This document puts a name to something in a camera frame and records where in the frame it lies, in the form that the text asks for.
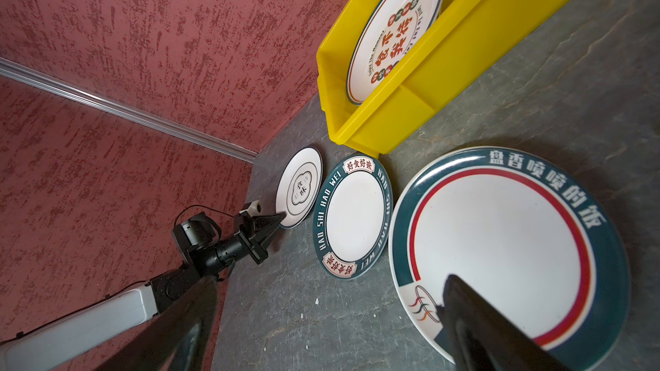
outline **metal strip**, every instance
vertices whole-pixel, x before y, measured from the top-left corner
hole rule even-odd
[[[242,161],[252,163],[254,162],[254,157],[257,155],[256,152],[252,152],[244,147],[230,144],[229,142],[223,141],[215,136],[188,128],[187,126],[180,125],[171,120],[163,119],[160,116],[144,112],[141,109],[134,108],[127,104],[87,92],[71,85],[70,83],[53,78],[52,76],[48,76],[37,70],[27,68],[26,66],[4,58],[0,58],[0,75],[54,93],[55,95],[65,97],[72,101],[86,104],[92,108],[112,113],[113,115],[128,119],[137,124],[147,126],[148,128],[159,130],[165,134],[180,137],[193,144],[213,149],[214,151],[224,153]]]

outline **red wall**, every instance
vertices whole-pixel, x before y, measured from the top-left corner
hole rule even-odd
[[[0,340],[177,268],[173,219],[194,203],[239,210],[251,170],[0,79]],[[207,214],[231,233],[231,221]],[[124,333],[62,369],[92,369],[135,334]]]
[[[347,0],[0,0],[0,56],[261,150]]]

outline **plate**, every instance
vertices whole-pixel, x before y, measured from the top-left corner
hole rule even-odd
[[[433,307],[450,273],[572,370],[606,357],[628,312],[611,220],[582,185],[526,152],[474,147],[431,162],[401,194],[389,243],[401,303],[449,360]]]
[[[305,219],[314,206],[322,177],[321,154],[315,148],[305,147],[291,158],[275,197],[276,212],[286,212],[280,227],[292,229]]]
[[[442,0],[380,0],[355,47],[346,94],[364,102],[438,17]]]
[[[376,159],[358,153],[344,158],[321,186],[312,237],[323,268],[340,279],[371,268],[387,243],[392,187]]]

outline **yellow bin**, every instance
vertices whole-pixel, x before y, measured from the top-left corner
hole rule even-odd
[[[330,139],[390,153],[568,0],[443,0],[438,20],[360,106],[346,94],[351,56],[380,0],[349,0],[316,59]]]

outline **marble surface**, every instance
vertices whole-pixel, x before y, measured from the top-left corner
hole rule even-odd
[[[395,197],[426,163],[485,144],[544,157],[595,194],[620,231],[632,277],[628,321],[598,371],[660,364],[659,66],[660,0],[572,0],[380,158]],[[274,203],[287,161],[309,144],[326,174],[352,152],[329,141],[318,98],[257,156],[248,199]],[[238,264],[213,369],[454,368],[406,317],[387,252],[365,275],[338,281],[319,265],[310,232],[307,218],[264,264]]]

